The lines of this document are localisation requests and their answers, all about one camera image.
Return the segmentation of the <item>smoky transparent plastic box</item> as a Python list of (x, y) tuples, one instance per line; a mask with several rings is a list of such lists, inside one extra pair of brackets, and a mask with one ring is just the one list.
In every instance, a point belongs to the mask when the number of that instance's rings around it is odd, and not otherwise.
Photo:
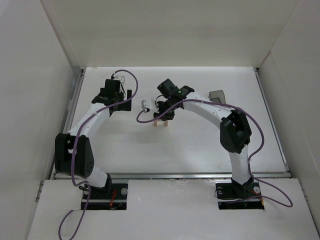
[(213, 103), (226, 103), (225, 93), (223, 90), (210, 91), (208, 94), (208, 99)]

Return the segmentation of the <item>wood block two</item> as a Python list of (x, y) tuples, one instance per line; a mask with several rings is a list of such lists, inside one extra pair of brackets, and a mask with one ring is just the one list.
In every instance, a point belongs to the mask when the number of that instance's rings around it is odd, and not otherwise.
[(155, 123), (157, 123), (157, 122), (163, 122), (163, 123), (165, 123), (165, 122), (167, 122), (167, 120), (157, 119), (157, 120), (155, 120), (154, 122), (155, 122)]

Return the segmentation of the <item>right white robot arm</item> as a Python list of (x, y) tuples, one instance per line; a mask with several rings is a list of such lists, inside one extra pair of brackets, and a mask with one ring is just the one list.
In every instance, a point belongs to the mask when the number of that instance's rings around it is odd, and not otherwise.
[(170, 79), (163, 81), (157, 89), (166, 101), (158, 104), (158, 117), (170, 110), (161, 119), (171, 120), (174, 110), (181, 108), (199, 115), (213, 123), (219, 129), (219, 140), (222, 147), (228, 152), (232, 168), (233, 196), (229, 199), (244, 199), (250, 194), (253, 178), (248, 169), (248, 150), (252, 131), (246, 115), (238, 109), (214, 102), (201, 96), (189, 86), (178, 88)]

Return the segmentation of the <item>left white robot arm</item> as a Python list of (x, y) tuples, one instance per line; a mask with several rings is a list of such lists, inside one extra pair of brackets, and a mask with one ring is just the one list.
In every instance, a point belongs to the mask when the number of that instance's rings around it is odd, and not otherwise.
[(67, 133), (55, 137), (54, 166), (57, 173), (71, 176), (74, 167), (75, 178), (83, 179), (100, 192), (111, 192), (111, 176), (95, 166), (90, 139), (113, 112), (131, 111), (132, 102), (123, 101), (132, 96), (132, 90), (125, 91), (124, 83), (123, 76), (106, 79), (79, 123)]

